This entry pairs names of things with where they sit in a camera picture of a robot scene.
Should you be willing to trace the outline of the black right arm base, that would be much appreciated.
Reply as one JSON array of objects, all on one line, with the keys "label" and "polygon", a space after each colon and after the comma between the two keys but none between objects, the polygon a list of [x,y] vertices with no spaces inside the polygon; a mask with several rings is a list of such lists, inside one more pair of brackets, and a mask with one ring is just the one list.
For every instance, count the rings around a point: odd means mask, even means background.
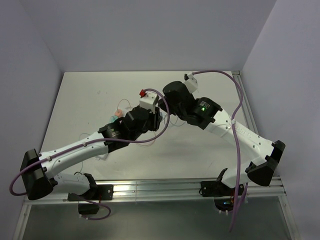
[{"label": "black right arm base", "polygon": [[220,181],[201,181],[198,193],[204,198],[218,198],[214,200],[214,205],[220,212],[227,213],[234,210],[235,188],[230,188]]}]

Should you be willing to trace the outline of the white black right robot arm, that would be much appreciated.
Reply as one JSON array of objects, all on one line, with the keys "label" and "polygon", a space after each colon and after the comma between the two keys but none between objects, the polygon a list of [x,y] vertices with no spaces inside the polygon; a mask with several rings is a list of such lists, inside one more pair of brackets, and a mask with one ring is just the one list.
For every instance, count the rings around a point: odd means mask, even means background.
[{"label": "white black right robot arm", "polygon": [[208,97],[195,98],[187,84],[173,81],[163,88],[162,109],[192,126],[197,126],[221,137],[236,147],[240,154],[249,158],[236,168],[225,168],[214,182],[221,195],[229,194],[236,185],[253,182],[259,186],[270,185],[286,145],[270,141],[254,133],[231,116]]}]

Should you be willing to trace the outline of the white multicolour power strip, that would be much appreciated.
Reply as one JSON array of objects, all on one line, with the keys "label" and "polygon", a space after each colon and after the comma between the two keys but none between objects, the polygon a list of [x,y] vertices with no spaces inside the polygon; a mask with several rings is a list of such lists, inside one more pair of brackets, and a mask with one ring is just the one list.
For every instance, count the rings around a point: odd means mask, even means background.
[{"label": "white multicolour power strip", "polygon": [[108,158],[108,154],[101,154],[101,155],[97,155],[94,157],[95,160],[97,161],[106,161]]}]

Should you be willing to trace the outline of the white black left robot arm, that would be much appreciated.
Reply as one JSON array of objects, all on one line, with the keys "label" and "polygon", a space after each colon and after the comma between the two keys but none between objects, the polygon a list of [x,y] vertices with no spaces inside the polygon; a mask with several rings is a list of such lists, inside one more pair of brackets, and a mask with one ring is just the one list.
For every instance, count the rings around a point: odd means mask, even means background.
[{"label": "white black left robot arm", "polygon": [[136,106],[124,117],[108,123],[83,140],[42,153],[28,150],[20,169],[28,199],[39,200],[57,191],[92,200],[98,194],[94,177],[89,173],[75,175],[63,171],[90,158],[125,148],[148,131],[156,132],[161,120],[158,107],[150,110]]}]

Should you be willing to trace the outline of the teal charger plug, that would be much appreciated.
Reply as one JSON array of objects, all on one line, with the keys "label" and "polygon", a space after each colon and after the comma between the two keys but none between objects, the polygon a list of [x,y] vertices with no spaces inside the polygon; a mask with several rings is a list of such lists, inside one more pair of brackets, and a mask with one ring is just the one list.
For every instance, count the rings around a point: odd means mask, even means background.
[{"label": "teal charger plug", "polygon": [[110,117],[109,123],[114,123],[117,119],[118,119],[118,117],[113,115],[113,116]]}]

